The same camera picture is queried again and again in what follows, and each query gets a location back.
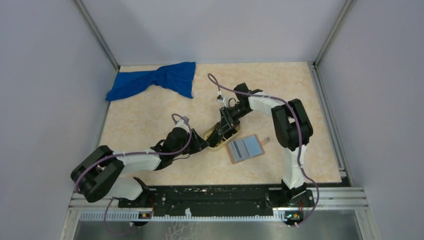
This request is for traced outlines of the beige oval plastic tray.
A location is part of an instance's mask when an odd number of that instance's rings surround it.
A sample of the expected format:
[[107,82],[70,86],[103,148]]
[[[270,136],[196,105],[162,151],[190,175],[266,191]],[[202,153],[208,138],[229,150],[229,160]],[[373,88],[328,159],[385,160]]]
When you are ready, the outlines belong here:
[[220,124],[217,122],[205,130],[201,135],[201,137],[209,143],[207,149],[212,152],[216,152],[225,147],[229,142],[234,140],[241,131],[241,125],[239,124],[230,131],[220,135],[219,125]]

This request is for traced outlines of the silver VIP card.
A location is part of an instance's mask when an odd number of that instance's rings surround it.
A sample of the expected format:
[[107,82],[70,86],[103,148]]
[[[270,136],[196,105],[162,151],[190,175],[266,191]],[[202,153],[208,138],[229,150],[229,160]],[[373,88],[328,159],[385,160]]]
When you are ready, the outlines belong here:
[[248,148],[244,140],[235,140],[231,141],[229,144],[229,150],[232,156],[232,159],[235,163],[242,162],[250,157]]

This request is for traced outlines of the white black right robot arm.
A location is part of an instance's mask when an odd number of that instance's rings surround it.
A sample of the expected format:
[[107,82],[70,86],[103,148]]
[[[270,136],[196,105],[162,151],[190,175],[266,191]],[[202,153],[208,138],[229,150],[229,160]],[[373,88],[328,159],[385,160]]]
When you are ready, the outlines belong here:
[[252,111],[272,117],[276,138],[291,166],[283,175],[281,199],[287,206],[295,206],[307,188],[301,165],[304,151],[314,133],[302,101],[295,98],[284,102],[260,89],[250,90],[245,83],[237,85],[234,92],[238,102],[234,106],[220,108],[220,121],[213,127],[207,142],[210,147],[216,147],[219,142],[234,135],[240,118]]

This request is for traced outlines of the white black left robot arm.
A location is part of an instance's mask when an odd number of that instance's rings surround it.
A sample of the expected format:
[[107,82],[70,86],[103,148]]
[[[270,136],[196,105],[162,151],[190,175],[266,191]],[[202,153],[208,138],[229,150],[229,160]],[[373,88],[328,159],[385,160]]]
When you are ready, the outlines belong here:
[[76,191],[89,203],[109,196],[144,207],[150,200],[147,187],[141,180],[126,179],[122,174],[162,170],[180,155],[196,154],[209,145],[194,129],[174,127],[166,139],[142,152],[114,152],[107,145],[101,145],[71,172],[70,178]]

